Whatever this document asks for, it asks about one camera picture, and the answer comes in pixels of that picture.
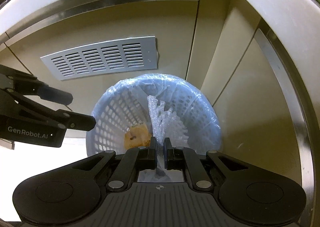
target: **bubble wrap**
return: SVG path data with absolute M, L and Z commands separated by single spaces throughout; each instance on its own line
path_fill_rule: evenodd
M 158 144 L 163 146 L 164 139 L 169 137 L 176 145 L 189 147 L 187 144 L 188 136 L 185 135 L 188 130 L 177 113 L 172 111 L 172 107 L 164 111 L 165 102 L 163 100 L 160 100 L 160 105 L 157 106 L 158 100 L 155 96 L 148 96 L 147 99 L 152 132 Z

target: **black ribbed surface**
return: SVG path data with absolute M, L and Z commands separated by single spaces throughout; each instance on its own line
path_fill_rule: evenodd
M 209 194 L 187 183 L 134 183 L 125 192 L 109 194 L 100 208 L 70 227 L 245 227 L 226 215 Z M 298 227 L 295 223 L 288 227 Z

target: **crosshair marking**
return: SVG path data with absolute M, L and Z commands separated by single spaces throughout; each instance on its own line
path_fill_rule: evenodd
M 156 188 L 157 188 L 159 191 L 161 191 L 161 190 L 164 188 L 164 186 L 161 185 L 161 184 L 159 184 L 159 185 L 156 186 Z

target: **perforated plastic basket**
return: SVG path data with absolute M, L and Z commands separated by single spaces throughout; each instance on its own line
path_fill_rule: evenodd
M 145 74 L 118 82 L 97 102 L 92 112 L 97 124 L 86 136 L 88 156 L 110 149 L 125 153 L 124 134 L 137 123 L 145 122 L 152 132 L 149 95 L 165 101 L 165 110 L 177 112 L 188 129 L 188 145 L 198 154 L 221 148 L 218 118 L 197 88 L 176 76 Z

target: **logo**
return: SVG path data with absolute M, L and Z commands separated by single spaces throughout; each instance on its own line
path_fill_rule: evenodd
M 17 128 L 13 128 L 11 126 L 8 127 L 8 131 L 13 132 L 15 134 L 48 139 L 48 134 L 41 134 L 39 132 L 34 133 L 32 131 L 26 131 L 25 129 L 17 129 Z
M 163 185 L 159 184 L 159 185 L 156 186 L 156 188 L 157 188 L 159 191 L 161 191 L 161 190 L 164 189 L 165 187 L 164 187 Z

